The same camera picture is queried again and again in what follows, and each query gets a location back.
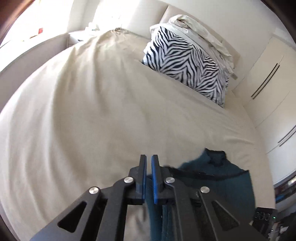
drawer handle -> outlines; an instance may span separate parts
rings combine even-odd
[[[287,139],[285,139],[285,141],[283,143],[281,143],[279,146],[282,146],[283,144],[285,144],[286,141],[288,141],[294,134],[296,133],[296,125],[288,132],[287,135],[285,135],[282,139],[280,139],[280,141],[278,141],[278,143],[280,143],[281,141],[283,141],[286,137],[288,137]]]
[[[252,99],[255,99],[257,97],[257,95],[260,94],[260,92],[263,90],[263,88],[268,84],[268,82],[271,80],[271,78],[273,77],[273,75],[276,73],[276,71],[279,68],[279,64],[276,63],[276,65],[274,66],[274,68],[272,69],[272,71],[269,73],[269,75],[267,76],[267,78],[263,81],[263,83],[259,86],[259,88],[251,95]]]

nightstand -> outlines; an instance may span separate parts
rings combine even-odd
[[[99,30],[95,30],[95,31],[81,30],[81,31],[71,32],[71,33],[69,33],[67,47],[71,47],[74,44],[77,44],[78,42],[81,42],[81,41],[87,41],[94,36],[100,35],[100,33],[101,33],[101,31],[99,31]]]

round metal bolt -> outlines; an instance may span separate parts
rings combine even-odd
[[[92,187],[89,189],[90,194],[96,194],[99,192],[99,189],[97,187]]]
[[[167,177],[167,178],[165,179],[165,181],[166,181],[167,183],[174,183],[174,182],[175,182],[175,179],[174,179],[173,177]]]
[[[204,186],[204,187],[201,187],[201,188],[200,188],[200,191],[201,191],[202,193],[208,193],[208,192],[210,191],[210,189],[209,189],[208,187]]]
[[[133,178],[132,178],[132,177],[126,177],[126,178],[124,179],[124,182],[125,182],[125,183],[132,183],[132,182],[133,182]]]

beige bed sheet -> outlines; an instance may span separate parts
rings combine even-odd
[[[230,92],[223,109],[144,66],[146,43],[118,30],[66,49],[1,112],[0,201],[20,240],[89,187],[125,177],[141,154],[178,167],[204,148],[224,150],[250,170],[256,205],[275,207],[268,160],[242,105]],[[145,211],[129,210],[125,240],[149,239]]]

zebra print pillowcase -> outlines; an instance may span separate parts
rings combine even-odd
[[[202,49],[164,27],[155,30],[142,63],[164,73],[223,107],[229,74]]]

